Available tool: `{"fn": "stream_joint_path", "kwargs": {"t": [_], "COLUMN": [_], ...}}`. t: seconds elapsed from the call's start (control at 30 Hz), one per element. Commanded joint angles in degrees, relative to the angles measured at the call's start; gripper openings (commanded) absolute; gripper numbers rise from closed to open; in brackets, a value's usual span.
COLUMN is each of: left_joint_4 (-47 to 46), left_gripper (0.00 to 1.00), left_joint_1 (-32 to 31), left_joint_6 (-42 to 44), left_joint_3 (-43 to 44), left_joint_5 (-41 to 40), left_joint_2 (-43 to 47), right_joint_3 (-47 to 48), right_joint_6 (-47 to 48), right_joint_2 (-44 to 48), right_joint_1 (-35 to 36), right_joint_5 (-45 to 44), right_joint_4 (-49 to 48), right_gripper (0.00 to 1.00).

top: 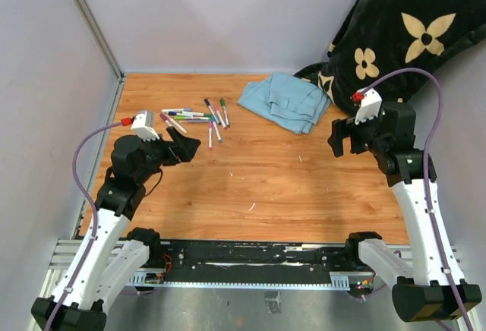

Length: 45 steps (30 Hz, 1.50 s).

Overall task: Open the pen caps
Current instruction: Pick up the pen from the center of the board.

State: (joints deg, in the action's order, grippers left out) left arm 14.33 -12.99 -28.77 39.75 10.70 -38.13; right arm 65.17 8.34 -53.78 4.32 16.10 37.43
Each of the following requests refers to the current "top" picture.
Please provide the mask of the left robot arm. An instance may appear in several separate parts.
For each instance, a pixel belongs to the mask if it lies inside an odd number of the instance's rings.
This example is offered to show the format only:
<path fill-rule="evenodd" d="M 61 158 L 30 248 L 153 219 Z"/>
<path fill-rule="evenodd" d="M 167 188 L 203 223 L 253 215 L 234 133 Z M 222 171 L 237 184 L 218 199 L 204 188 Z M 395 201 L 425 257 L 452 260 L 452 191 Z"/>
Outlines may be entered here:
<path fill-rule="evenodd" d="M 31 314 L 44 330 L 102 330 L 114 300 L 143 265 L 166 264 L 160 235 L 135 228 L 115 258 L 118 239 L 146 196 L 145 184 L 164 166 L 190 162 L 201 142 L 167 128 L 169 141 L 155 132 L 118 138 L 102 187 L 90 200 L 92 219 L 68 271 L 47 298 L 37 298 Z"/>

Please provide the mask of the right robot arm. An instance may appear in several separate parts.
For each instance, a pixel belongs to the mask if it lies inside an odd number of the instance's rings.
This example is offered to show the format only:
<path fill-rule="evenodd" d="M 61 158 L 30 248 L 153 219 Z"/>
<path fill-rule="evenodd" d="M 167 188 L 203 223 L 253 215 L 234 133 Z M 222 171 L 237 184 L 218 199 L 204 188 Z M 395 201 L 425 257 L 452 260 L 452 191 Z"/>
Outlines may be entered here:
<path fill-rule="evenodd" d="M 402 211 L 412 252 L 399 258 L 376 232 L 355 232 L 346 240 L 344 261 L 352 270 L 370 267 L 391 288 L 393 306 L 405 322 L 456 320 L 482 300 L 478 285 L 465 280 L 441 218 L 437 175 L 426 153 L 415 148 L 415 110 L 385 102 L 377 115 L 360 122 L 336 119 L 328 143 L 336 157 L 343 140 L 354 154 L 377 160 Z"/>

